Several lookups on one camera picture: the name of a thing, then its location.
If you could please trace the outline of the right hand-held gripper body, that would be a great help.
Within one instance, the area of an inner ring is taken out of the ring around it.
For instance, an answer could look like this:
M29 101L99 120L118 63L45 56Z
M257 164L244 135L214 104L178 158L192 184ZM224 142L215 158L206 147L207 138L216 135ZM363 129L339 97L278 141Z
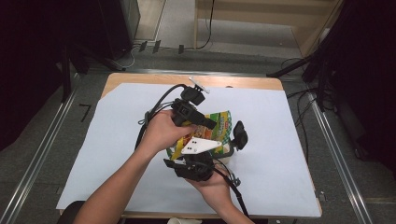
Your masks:
M208 180L214 169L211 150L220 145L219 141L193 137L181 149L184 162L175 164L177 176L197 182Z

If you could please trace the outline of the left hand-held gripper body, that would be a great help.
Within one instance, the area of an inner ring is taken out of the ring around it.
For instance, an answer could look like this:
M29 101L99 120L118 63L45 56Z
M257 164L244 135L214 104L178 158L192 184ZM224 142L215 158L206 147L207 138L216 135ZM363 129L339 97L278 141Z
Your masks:
M208 90L196 81L193 76L190 76L189 80L194 84L194 86L186 86L180 94L180 99L176 99L171 104L171 107L175 112L173 122L176 126L181 126L185 121L196 124L194 115L201 112L197 111L195 107L205 99L203 91L208 93Z

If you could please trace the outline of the green yellow refill pouch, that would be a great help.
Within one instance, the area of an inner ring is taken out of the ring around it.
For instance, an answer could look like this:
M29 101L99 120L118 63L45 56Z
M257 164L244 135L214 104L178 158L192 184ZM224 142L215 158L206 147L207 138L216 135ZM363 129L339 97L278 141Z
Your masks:
M178 139L177 142L166 149L168 158L171 161L181 158L181 150L192 137L198 137L208 140L220 141L221 146L211 149L210 153L216 159L227 164L233 153L230 150L230 134L232 131L232 117L230 111L223 111L212 114L205 114L205 117L216 122L216 126L213 130L208 129L205 126L198 126L194 133L183 136Z

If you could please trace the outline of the clear jar with dark lid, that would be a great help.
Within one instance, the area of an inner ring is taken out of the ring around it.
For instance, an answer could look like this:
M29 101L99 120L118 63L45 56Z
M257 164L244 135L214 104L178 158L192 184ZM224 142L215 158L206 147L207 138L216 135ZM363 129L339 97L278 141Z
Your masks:
M223 146L222 153L214 153L212 157L215 160L220 160L223 163L228 163L231 159L231 156L235 153L235 151L242 150L248 142L248 134L245 130L245 126L241 120L236 122L236 125L233 128L233 139L229 140Z

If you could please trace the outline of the person's right hand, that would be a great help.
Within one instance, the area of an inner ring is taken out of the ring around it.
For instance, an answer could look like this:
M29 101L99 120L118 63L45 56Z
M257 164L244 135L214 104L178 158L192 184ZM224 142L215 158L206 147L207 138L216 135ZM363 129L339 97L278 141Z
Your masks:
M230 194L230 187L219 174L213 174L206 181L193 181L187 179L203 196L205 202L215 211L229 208L233 205Z

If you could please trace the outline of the person's left hand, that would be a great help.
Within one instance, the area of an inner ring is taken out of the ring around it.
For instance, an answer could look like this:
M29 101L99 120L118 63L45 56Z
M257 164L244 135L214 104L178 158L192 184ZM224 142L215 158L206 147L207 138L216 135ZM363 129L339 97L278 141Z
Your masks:
M149 122L137 151L153 157L161 150L172 146L181 137L196 130L196 125L176 126L173 116L172 110L163 110L155 115Z

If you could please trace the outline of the white rounded object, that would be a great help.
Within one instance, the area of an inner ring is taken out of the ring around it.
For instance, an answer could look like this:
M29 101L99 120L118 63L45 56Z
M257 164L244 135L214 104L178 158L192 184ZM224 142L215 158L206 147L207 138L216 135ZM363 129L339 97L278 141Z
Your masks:
M171 217L167 224L202 224L203 221L199 219L181 218L181 217Z

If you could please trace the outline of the wooden table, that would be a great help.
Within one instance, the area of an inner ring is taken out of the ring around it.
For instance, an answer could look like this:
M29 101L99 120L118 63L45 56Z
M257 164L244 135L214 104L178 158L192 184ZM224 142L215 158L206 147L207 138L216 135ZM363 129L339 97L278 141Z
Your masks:
M64 191L64 210L86 200L134 150L139 120L161 96L173 100L190 75L114 73L107 79ZM248 135L245 148L228 168L252 217L320 217L322 209L305 162L281 82L267 77L193 77L209 94L198 109L204 114L230 111Z

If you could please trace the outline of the white paper sheet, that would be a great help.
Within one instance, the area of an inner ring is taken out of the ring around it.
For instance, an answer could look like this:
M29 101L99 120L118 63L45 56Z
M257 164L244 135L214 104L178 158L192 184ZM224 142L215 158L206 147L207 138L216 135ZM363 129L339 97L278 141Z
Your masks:
M120 84L99 100L83 146L57 204L86 200L134 152L139 120L169 90L166 85ZM203 114L229 111L248 135L229 169L253 217L320 217L322 214L283 91L211 88ZM127 205L129 212L171 216L213 215L201 194L164 163L151 161Z

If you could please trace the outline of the black cabinet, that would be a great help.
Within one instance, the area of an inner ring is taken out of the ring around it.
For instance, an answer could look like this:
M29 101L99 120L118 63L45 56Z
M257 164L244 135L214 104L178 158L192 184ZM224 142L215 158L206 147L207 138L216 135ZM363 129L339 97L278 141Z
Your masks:
M137 0L76 0L72 14L83 47L112 60L132 49L141 18Z

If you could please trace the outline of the dark rounded object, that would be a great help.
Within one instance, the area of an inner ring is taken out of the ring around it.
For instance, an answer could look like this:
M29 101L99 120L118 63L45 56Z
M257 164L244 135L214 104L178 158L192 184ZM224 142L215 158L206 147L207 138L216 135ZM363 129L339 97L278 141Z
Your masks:
M83 204L84 201L75 201L70 203L62 212L57 224L73 224Z

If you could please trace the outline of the black metal stand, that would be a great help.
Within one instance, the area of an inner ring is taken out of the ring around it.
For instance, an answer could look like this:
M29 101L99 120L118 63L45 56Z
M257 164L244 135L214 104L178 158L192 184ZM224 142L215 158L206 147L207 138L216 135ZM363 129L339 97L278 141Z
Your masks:
M64 103L71 94L71 77L70 64L76 68L79 73L86 74L89 70L88 63L84 59L84 48L77 43L70 42L63 46L62 49L62 77L63 77L63 97Z

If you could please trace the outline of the black tripod stand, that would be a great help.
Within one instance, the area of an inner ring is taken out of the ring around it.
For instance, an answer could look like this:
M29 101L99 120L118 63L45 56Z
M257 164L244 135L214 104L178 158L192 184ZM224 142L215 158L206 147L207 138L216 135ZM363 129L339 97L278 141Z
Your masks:
M337 6L340 9L334 24L326 34L324 39L318 44L318 47L310 55L300 59L286 68L267 74L267 77L279 78L286 75L303 65L305 68L302 79L304 83L311 83L315 78L318 80L318 87L316 90L316 102L319 109L324 112L325 87L330 74L332 73L332 57L335 55L336 42L339 39L343 22L347 18L344 11L344 3L347 0L337 0Z

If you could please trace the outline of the light wooden frame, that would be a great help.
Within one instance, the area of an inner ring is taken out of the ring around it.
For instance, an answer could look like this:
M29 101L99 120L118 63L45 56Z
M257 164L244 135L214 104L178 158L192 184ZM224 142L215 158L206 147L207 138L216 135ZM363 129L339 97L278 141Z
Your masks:
M214 20L286 25L300 54L313 53L345 0L215 0Z

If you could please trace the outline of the metal floor rail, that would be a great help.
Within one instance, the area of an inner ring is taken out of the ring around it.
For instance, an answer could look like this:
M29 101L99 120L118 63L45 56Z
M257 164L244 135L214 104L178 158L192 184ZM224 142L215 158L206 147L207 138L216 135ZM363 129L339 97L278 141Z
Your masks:
M333 162L359 224L374 224L366 203L361 195L361 191L349 170L342 150L334 136L326 114L320 110L314 93L309 93L308 98L312 102L312 108L317 118L318 125L324 135L330 153L332 154Z
M21 181L14 190L4 214L0 217L0 224L14 224L15 220L17 219L17 216L35 183L43 163L50 152L51 146L64 123L64 119L75 100L76 91L80 80L81 76L78 73L75 73L72 76L71 93L65 99L65 101L60 104L54 118L52 119L45 135L40 142L40 145L35 152L35 155L24 172Z

